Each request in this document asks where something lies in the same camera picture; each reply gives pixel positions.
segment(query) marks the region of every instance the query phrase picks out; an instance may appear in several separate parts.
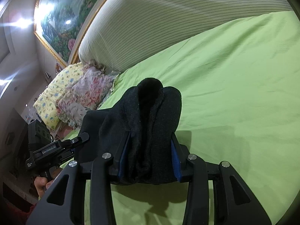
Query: bed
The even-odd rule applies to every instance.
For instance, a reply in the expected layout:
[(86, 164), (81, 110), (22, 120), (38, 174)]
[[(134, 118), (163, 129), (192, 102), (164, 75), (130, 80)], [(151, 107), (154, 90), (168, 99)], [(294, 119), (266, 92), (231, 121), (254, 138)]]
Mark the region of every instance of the bed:
[[(146, 1), (164, 6), (151, 17)], [(207, 162), (232, 163), (276, 224), (300, 188), (299, 20), (286, 0), (168, 1), (107, 0), (96, 15), (79, 58), (123, 72), (100, 109), (146, 77), (176, 87), (179, 142)], [(186, 184), (111, 188), (117, 224), (182, 223)]]

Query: wall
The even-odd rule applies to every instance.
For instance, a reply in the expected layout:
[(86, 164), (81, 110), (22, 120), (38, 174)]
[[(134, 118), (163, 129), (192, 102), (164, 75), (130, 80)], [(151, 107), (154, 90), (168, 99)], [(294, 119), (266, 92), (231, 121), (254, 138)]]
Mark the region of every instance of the wall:
[(6, 174), (3, 177), (3, 182), (5, 183), (12, 191), (14, 191), (17, 195), (22, 197), (24, 200), (28, 201), (31, 204), (35, 204), (38, 202), (38, 199), (31, 195), (29, 192), (25, 192), (24, 190), (29, 190), (30, 188), (30, 178), (28, 180), (16, 180), (13, 175), (10, 173)]
[[(16, 22), (20, 17), (33, 20), (34, 7), (35, 0), (12, 0), (3, 13), (3, 22)], [(5, 26), (4, 33), (10, 53), (0, 63), (0, 79), (15, 76), (0, 98), (0, 143), (3, 142), (12, 109), (31, 81), (41, 74), (33, 25), (24, 29)], [(0, 158), (3, 156), (1, 148), (0, 145)]]
[[(26, 122), (21, 118), (15, 109), (9, 113), (9, 120), (6, 122), (5, 130), (3, 131), (3, 138), (0, 139), (0, 173), (8, 171), (12, 167), (16, 149), (24, 139), (24, 129), (26, 129)], [(6, 137), (8, 133), (13, 132), (15, 138), (11, 145), (6, 145)]]
[(55, 57), (43, 46), (37, 37), (35, 37), (35, 43), (37, 47), (37, 57), (40, 62), (41, 70), (47, 72), (52, 79), (55, 78), (55, 66), (57, 60)]
[(33, 107), (34, 99), (38, 98), (41, 93), (46, 89), (48, 83), (45, 80), (44, 75), (40, 73), (25, 89), (23, 94), (18, 99), (15, 105), (16, 111), (23, 119), (28, 115), (30, 108)]

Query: silver screw head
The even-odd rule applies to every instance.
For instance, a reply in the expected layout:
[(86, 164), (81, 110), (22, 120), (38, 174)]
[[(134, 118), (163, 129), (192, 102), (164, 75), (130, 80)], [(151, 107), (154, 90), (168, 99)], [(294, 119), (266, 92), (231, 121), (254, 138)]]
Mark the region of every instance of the silver screw head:
[(230, 166), (230, 163), (228, 161), (223, 161), (222, 162), (222, 166), (223, 167), (229, 167)]
[(74, 160), (74, 161), (70, 161), (70, 162), (69, 162), (69, 166), (70, 166), (70, 167), (75, 167), (75, 166), (77, 166), (77, 161), (75, 161), (75, 160)]
[(108, 152), (106, 152), (106, 153), (104, 153), (103, 155), (102, 155), (102, 158), (104, 158), (104, 159), (109, 159), (109, 158), (111, 158), (111, 154), (110, 153), (108, 153)]
[(195, 154), (189, 154), (187, 157), (190, 160), (196, 160), (196, 158), (197, 158), (197, 156)]

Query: ceiling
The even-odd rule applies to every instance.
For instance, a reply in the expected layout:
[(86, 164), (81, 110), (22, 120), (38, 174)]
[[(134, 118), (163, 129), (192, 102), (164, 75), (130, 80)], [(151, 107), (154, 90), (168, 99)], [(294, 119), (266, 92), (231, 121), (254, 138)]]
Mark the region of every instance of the ceiling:
[(0, 86), (0, 143), (5, 137), (7, 122), (15, 104), (31, 81), (41, 74), (33, 24), (27, 28), (7, 26), (20, 18), (33, 21), (35, 1), (11, 0), (0, 19), (3, 25), (0, 28), (0, 80), (11, 81)]

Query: human hand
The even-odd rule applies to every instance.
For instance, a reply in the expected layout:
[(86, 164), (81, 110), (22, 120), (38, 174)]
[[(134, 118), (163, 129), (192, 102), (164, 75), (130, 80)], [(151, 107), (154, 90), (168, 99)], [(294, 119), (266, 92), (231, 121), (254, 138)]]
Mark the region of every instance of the human hand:
[(55, 179), (58, 177), (61, 171), (62, 168), (60, 167), (55, 169), (54, 172), (51, 174), (54, 180), (51, 180), (50, 182), (48, 182), (46, 178), (36, 177), (36, 179), (34, 180), (34, 186), (37, 189), (37, 193), (40, 198), (42, 198), (45, 194), (44, 187), (46, 187), (46, 189), (49, 189), (50, 185), (55, 181)]

